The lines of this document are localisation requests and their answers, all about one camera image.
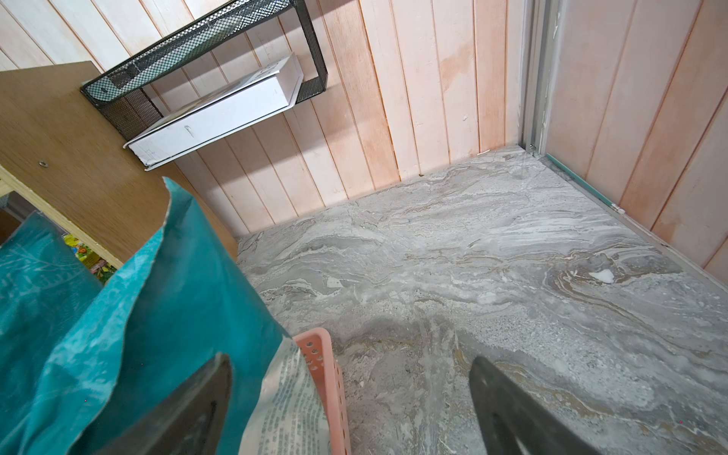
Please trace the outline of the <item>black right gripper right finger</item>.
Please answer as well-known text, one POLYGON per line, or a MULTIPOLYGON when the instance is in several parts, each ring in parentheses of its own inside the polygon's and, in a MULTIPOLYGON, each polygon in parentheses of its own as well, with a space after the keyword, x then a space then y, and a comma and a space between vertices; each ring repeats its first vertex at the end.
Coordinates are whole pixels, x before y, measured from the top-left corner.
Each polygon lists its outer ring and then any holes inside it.
POLYGON ((483 356, 468 385, 488 454, 597 453, 483 356))

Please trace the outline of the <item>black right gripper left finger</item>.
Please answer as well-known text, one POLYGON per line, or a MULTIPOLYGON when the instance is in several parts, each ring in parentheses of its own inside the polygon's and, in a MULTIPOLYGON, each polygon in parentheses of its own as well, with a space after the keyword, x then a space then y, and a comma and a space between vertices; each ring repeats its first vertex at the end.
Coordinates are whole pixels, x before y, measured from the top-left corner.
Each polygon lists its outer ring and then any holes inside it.
POLYGON ((216 354, 100 454, 214 454, 229 409, 232 365, 216 354))

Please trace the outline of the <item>teal orange fertilizer bag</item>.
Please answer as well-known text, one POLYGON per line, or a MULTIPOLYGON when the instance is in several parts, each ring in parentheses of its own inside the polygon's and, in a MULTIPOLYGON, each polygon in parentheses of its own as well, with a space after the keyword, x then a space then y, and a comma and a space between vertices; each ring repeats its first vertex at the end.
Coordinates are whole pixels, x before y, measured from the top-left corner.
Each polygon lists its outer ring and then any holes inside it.
POLYGON ((212 366, 223 386, 174 443, 187 454, 328 454, 330 426, 299 345, 195 198, 166 181, 161 228, 101 282, 32 214, 1 246, 1 450, 140 454, 132 428, 212 366))

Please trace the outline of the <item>yellow green fertilizer bag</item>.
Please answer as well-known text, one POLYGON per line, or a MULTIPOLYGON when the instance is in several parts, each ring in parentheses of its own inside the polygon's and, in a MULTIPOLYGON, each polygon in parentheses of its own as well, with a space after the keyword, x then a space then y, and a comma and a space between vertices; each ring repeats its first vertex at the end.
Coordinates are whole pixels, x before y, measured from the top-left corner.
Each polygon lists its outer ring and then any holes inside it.
POLYGON ((103 284, 116 273, 117 269, 113 265, 77 237, 65 234, 63 238, 76 258, 103 284))

